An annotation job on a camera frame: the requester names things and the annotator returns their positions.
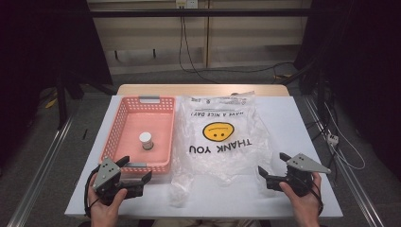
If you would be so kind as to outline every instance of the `white table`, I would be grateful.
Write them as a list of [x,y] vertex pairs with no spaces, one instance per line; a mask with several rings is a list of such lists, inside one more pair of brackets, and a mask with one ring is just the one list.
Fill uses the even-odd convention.
[[[84,217],[84,186],[96,167],[104,141],[112,125],[121,96],[114,96],[106,112],[88,161],[79,178],[65,215]],[[287,167],[279,152],[294,156],[300,152],[319,162],[320,159],[307,134],[298,108],[290,96],[259,96],[256,108],[270,133],[273,149],[272,169],[284,176]],[[324,210],[321,218],[339,218],[342,212],[326,176],[321,174]],[[220,187],[208,176],[196,176],[185,207],[176,208],[168,200],[169,183],[148,183],[143,197],[125,200],[119,210],[122,218],[255,218],[274,219],[293,216],[288,198],[281,192],[266,196],[259,191],[255,179],[238,176],[226,187]]]

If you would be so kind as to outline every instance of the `power strip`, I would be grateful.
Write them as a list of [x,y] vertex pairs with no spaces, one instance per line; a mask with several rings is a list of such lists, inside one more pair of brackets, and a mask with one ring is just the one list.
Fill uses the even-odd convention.
[[339,143],[339,137],[337,135],[328,133],[327,134],[327,143],[335,146]]
[[177,9],[197,9],[198,0],[176,0]]

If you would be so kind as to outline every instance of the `yellow smiley face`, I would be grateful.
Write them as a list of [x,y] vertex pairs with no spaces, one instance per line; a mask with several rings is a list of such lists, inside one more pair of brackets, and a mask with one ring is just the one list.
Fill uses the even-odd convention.
[[203,136],[211,141],[221,142],[234,132],[234,126],[226,122],[214,122],[203,128]]

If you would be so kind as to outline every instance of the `pink plastic basket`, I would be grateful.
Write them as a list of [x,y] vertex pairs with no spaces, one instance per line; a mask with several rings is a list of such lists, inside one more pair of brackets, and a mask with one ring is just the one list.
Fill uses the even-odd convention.
[[[106,156],[116,162],[128,155],[130,163],[122,168],[122,173],[167,173],[170,170],[174,113],[174,97],[123,96],[100,163]],[[145,131],[151,134],[153,148],[150,150],[144,149],[139,140],[139,135]]]

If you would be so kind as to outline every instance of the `wire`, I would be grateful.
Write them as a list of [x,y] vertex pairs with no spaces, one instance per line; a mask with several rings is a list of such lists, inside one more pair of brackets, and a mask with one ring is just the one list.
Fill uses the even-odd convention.
[[336,152],[331,152],[330,150],[330,147],[329,147],[329,144],[328,143],[325,143],[326,145],[327,145],[327,149],[328,149],[328,151],[330,152],[330,161],[329,161],[329,163],[328,163],[328,165],[327,165],[327,168],[331,168],[331,165],[332,164],[334,164],[334,168],[336,169],[336,174],[334,175],[334,183],[336,183],[337,182],[337,178],[338,178],[338,176],[339,176],[339,172],[338,172],[338,170],[337,170],[337,163],[336,162],[333,162],[334,161],[334,157],[336,156]]
[[318,133],[317,135],[315,135],[315,136],[314,136],[312,139],[310,139],[310,140],[314,141],[314,140],[317,139],[320,135],[325,135],[325,131],[326,131],[327,127],[328,127],[328,123],[329,123],[329,122],[330,122],[330,121],[327,121],[327,123],[325,123],[325,125],[323,126],[322,130],[319,131],[319,133]]
[[360,157],[360,159],[362,160],[363,166],[362,166],[362,167],[356,167],[356,166],[353,166],[353,165],[349,164],[341,155],[339,155],[339,153],[337,152],[336,148],[334,148],[334,146],[331,145],[331,147],[333,148],[334,152],[336,152],[337,155],[339,155],[339,158],[340,158],[345,164],[347,164],[349,167],[354,168],[354,169],[359,169],[359,170],[363,169],[363,168],[366,166],[366,164],[365,164],[365,160],[363,159],[362,155],[361,155],[361,154],[359,153],[359,151],[354,147],[354,145],[352,145],[351,142],[349,142],[349,140],[342,134],[342,132],[341,132],[341,130],[339,129],[339,126],[336,124],[335,119],[334,119],[334,117],[333,117],[333,114],[331,114],[331,112],[330,112],[330,110],[329,110],[327,104],[324,103],[324,105],[325,105],[325,107],[326,107],[328,113],[330,114],[330,117],[331,117],[331,119],[333,120],[334,126],[335,126],[336,129],[338,130],[339,134],[340,134],[340,135],[345,139],[345,141],[354,149],[354,151],[357,153],[357,155],[358,155],[358,156]]
[[317,123],[319,123],[320,121],[318,120],[318,121],[313,121],[313,122],[309,122],[309,123],[305,123],[305,127],[307,128],[307,129],[310,129],[310,128],[312,128],[315,124],[317,124]]
[[91,174],[89,174],[88,180],[86,181],[85,185],[85,195],[83,195],[83,207],[85,210],[85,215],[86,217],[90,218],[91,217],[91,207],[95,203],[92,203],[90,206],[88,205],[88,190],[90,187],[90,181],[92,177],[99,171],[100,165],[98,165],[94,170],[92,170]]
[[313,190],[313,188],[308,187],[308,185],[301,180],[299,177],[297,176],[293,176],[297,181],[299,181],[300,183],[302,183],[308,190],[310,193],[312,193],[312,195],[316,198],[316,200],[318,200],[319,202],[319,215],[322,213],[324,205],[323,205],[323,201],[322,201],[322,193],[321,193],[321,189],[315,184],[315,182],[312,181],[313,185],[315,185],[315,187],[318,189],[318,193],[319,195]]
[[92,204],[89,206],[89,209],[91,209],[92,206],[95,205],[95,203],[96,203],[97,201],[99,201],[99,200],[100,200],[100,198],[97,198],[94,202],[92,202]]
[[[332,120],[333,120],[334,124],[338,126],[338,125],[339,125],[339,116],[337,115],[336,108],[334,108],[334,104],[335,104],[335,103],[334,103],[334,100],[335,100],[335,99],[334,99],[333,94],[331,94],[331,93],[329,93],[329,100],[330,100],[330,107],[331,107],[331,110],[333,110],[333,113],[334,113],[334,116],[335,116],[335,119],[332,118]],[[338,135],[338,134],[339,134],[339,131],[337,130],[337,128],[336,128],[334,134],[335,134],[335,135]],[[330,167],[331,167],[331,164],[334,163],[334,167],[336,168],[336,175],[335,175],[334,181],[336,181],[336,180],[337,180],[337,177],[338,177],[337,164],[336,164],[336,162],[334,162],[334,158],[335,158],[335,156],[336,156],[336,152],[331,152],[331,151],[330,151],[330,147],[328,146],[328,143],[326,143],[326,145],[327,145],[327,147],[328,147],[328,150],[329,150],[330,156],[331,156],[331,157],[330,157],[330,161],[329,161],[329,163],[328,163],[328,167],[330,168]],[[340,141],[336,144],[335,149],[337,149],[337,148],[339,147],[339,145],[340,145]]]
[[[188,58],[189,58],[189,61],[191,62],[193,71],[183,68],[183,64],[182,64],[182,60],[181,60],[182,49],[183,49],[183,38],[185,39],[186,51],[188,53]],[[194,64],[192,62],[191,55],[189,53],[189,45],[188,45],[188,40],[187,40],[187,36],[186,36],[186,24],[185,24],[185,19],[183,17],[181,18],[181,41],[180,41],[179,62],[180,62],[180,67],[183,69],[184,72],[196,73],[200,78],[205,79],[205,80],[210,81],[210,82],[214,82],[214,83],[218,83],[218,82],[213,81],[211,79],[206,79],[205,77],[201,76],[200,73],[201,72],[257,73],[257,72],[263,72],[263,71],[267,71],[267,70],[271,70],[272,69],[273,73],[274,73],[274,81],[271,84],[273,84],[275,82],[276,78],[278,77],[278,75],[276,75],[276,71],[275,71],[276,67],[278,67],[280,65],[284,65],[284,64],[293,64],[294,63],[294,62],[291,62],[291,61],[279,62],[279,63],[276,63],[273,66],[262,68],[262,69],[255,69],[255,70],[230,70],[230,69],[202,69],[202,70],[198,70],[198,69],[195,68],[195,66],[194,66]]]
[[[304,6],[304,0],[301,0],[301,6],[300,9],[302,9]],[[304,39],[304,17],[300,17],[300,22],[301,22],[301,37]]]
[[187,51],[187,53],[188,53],[189,61],[191,62],[192,68],[194,69],[195,73],[197,73],[198,77],[200,77],[200,78],[202,78],[202,79],[204,79],[204,80],[207,80],[207,81],[209,81],[209,82],[217,83],[217,84],[218,84],[218,82],[216,82],[216,81],[214,81],[214,80],[207,79],[207,78],[201,76],[201,74],[200,74],[200,73],[197,71],[197,69],[195,68],[194,63],[192,62],[191,55],[190,55],[190,53],[189,53],[188,40],[186,39],[186,25],[185,25],[185,19],[184,19],[183,17],[181,18],[181,41],[180,41],[180,57],[179,57],[181,68],[182,68],[185,72],[187,72],[187,71],[183,68],[183,65],[182,65],[182,63],[181,63],[181,50],[182,50],[182,47],[183,47],[183,35],[184,35],[184,37],[185,37],[186,51]]

